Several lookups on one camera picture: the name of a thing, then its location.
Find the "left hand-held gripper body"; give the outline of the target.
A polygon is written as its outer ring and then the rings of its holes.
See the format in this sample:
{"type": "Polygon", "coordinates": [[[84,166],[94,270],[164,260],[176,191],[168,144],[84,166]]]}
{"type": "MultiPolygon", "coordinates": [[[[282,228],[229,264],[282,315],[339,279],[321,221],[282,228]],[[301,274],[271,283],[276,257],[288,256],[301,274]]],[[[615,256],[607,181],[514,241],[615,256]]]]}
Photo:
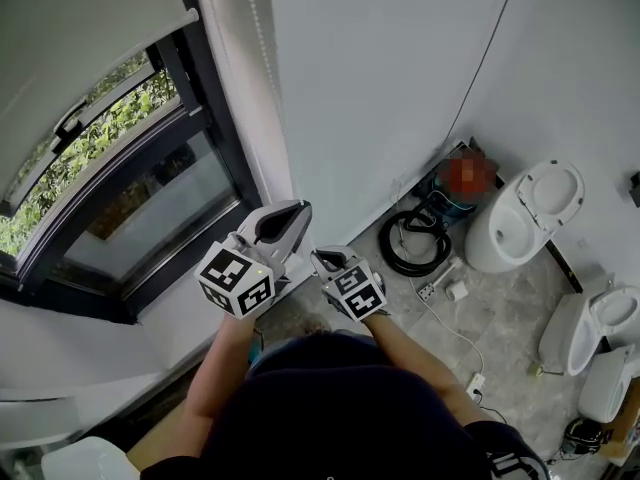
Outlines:
{"type": "Polygon", "coordinates": [[[206,299],[235,318],[269,308],[285,277],[286,248],[252,241],[238,231],[215,241],[195,271],[206,299]]]}

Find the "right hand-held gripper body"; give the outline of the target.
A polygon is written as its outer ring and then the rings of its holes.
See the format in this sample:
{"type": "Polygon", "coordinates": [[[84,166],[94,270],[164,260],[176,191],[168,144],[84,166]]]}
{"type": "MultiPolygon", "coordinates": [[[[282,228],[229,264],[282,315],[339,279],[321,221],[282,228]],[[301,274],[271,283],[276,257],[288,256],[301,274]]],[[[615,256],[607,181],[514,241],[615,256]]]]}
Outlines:
{"type": "Polygon", "coordinates": [[[321,280],[329,304],[352,321],[362,321],[386,306],[381,278],[362,257],[352,256],[344,267],[323,275],[321,280]]]}

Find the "white roller blind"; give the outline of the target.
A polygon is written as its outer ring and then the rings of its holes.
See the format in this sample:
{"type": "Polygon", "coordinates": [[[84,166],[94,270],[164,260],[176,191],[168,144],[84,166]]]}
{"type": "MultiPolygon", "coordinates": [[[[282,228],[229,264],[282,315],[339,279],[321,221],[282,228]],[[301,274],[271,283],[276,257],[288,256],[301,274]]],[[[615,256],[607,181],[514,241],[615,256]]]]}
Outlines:
{"type": "Polygon", "coordinates": [[[0,0],[0,194],[95,84],[197,19],[183,0],[0,0]]]}

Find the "person's right forearm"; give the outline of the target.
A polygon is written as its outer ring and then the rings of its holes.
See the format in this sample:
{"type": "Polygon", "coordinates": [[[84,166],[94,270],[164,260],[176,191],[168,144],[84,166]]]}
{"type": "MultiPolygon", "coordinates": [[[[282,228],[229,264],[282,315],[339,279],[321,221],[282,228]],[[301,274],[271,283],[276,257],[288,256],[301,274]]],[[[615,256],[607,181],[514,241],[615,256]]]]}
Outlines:
{"type": "Polygon", "coordinates": [[[374,313],[366,317],[363,324],[395,366],[421,377],[431,385],[460,425],[491,420],[472,401],[453,372],[410,338],[388,315],[374,313]]]}

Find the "person's left forearm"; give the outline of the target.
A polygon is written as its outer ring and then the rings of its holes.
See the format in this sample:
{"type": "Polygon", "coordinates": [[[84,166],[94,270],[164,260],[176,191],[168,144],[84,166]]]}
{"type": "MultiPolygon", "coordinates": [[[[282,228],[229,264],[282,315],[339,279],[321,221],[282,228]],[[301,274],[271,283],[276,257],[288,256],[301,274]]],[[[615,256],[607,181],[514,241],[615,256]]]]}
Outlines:
{"type": "Polygon", "coordinates": [[[249,368],[256,318],[225,316],[189,388],[180,421],[185,454],[199,454],[227,400],[249,368]]]}

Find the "white toilet brush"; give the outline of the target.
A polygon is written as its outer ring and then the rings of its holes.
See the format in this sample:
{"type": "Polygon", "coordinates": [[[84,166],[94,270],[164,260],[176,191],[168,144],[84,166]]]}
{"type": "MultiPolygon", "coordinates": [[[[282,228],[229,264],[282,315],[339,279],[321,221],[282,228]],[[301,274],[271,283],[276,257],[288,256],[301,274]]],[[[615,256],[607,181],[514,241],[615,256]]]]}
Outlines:
{"type": "Polygon", "coordinates": [[[450,260],[448,266],[441,272],[441,274],[432,282],[434,287],[438,286],[449,274],[454,270],[460,268],[463,264],[462,259],[454,255],[450,260]]]}

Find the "person's jeans leg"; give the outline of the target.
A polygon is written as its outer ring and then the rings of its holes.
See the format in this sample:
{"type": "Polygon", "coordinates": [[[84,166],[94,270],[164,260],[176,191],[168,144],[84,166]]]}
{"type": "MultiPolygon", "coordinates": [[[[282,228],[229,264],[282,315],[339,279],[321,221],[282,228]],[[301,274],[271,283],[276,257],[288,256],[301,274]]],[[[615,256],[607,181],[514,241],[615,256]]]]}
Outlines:
{"type": "Polygon", "coordinates": [[[268,345],[250,363],[245,378],[249,379],[262,373],[292,366],[295,362],[298,342],[298,338],[288,338],[268,345]]]}

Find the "black framed window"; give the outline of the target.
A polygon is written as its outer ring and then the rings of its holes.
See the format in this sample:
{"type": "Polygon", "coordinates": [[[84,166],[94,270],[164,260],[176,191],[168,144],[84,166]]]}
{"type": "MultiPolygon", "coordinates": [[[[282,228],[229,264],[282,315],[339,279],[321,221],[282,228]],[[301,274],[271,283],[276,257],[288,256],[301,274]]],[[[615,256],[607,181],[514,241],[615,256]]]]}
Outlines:
{"type": "Polygon", "coordinates": [[[81,99],[0,194],[0,304],[132,325],[259,196],[203,29],[149,45],[81,99]]]}

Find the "person's dark shirt torso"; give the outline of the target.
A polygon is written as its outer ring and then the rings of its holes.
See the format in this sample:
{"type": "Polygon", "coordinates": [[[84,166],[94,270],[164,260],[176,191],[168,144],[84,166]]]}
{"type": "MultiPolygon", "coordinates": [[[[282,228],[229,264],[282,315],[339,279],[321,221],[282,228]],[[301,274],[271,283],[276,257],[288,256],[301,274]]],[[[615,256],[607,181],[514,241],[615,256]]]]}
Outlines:
{"type": "Polygon", "coordinates": [[[140,480],[550,480],[511,426],[460,425],[435,390],[343,333],[299,339],[295,362],[244,380],[199,457],[140,480]]]}

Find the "red and blue vacuum cleaner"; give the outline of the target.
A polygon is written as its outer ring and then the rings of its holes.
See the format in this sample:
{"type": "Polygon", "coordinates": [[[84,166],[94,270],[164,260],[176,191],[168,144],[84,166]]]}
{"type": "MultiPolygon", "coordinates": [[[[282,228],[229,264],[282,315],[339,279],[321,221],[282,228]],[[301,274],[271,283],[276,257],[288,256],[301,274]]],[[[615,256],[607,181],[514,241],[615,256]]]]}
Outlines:
{"type": "Polygon", "coordinates": [[[441,160],[411,194],[441,215],[466,217],[486,194],[493,192],[497,169],[483,152],[456,150],[441,160]]]}

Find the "white egg-shaped toilet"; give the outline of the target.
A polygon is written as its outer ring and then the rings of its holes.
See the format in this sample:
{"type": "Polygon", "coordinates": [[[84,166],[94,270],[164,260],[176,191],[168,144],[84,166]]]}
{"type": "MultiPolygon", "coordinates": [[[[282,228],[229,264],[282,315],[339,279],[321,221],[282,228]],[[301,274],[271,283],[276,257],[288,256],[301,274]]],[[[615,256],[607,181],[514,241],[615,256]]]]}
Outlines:
{"type": "Polygon", "coordinates": [[[502,186],[474,218],[465,237],[466,262],[498,274],[529,262],[581,210],[585,184],[578,169],[547,160],[502,186]]]}

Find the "white floor toilet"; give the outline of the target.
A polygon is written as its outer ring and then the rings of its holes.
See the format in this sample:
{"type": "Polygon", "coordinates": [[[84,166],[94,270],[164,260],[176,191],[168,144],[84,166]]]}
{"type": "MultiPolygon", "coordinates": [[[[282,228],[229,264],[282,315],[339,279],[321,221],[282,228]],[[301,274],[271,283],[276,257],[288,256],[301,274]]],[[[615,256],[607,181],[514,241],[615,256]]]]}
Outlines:
{"type": "Polygon", "coordinates": [[[576,376],[600,341],[627,329],[640,317],[640,288],[621,285],[584,290],[561,298],[538,345],[544,371],[576,376]]]}
{"type": "Polygon", "coordinates": [[[635,345],[594,356],[578,400],[578,413],[599,423],[617,415],[633,378],[640,376],[640,352],[635,345]]]}

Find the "black and white helmet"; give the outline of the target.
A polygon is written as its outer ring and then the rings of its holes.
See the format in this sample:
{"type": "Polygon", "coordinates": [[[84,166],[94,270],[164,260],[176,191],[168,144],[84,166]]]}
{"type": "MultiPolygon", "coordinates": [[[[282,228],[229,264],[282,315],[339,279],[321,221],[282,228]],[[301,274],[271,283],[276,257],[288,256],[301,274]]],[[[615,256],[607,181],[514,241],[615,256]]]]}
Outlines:
{"type": "Polygon", "coordinates": [[[602,446],[602,437],[600,423],[576,418],[564,430],[561,453],[576,456],[595,454],[602,446]]]}

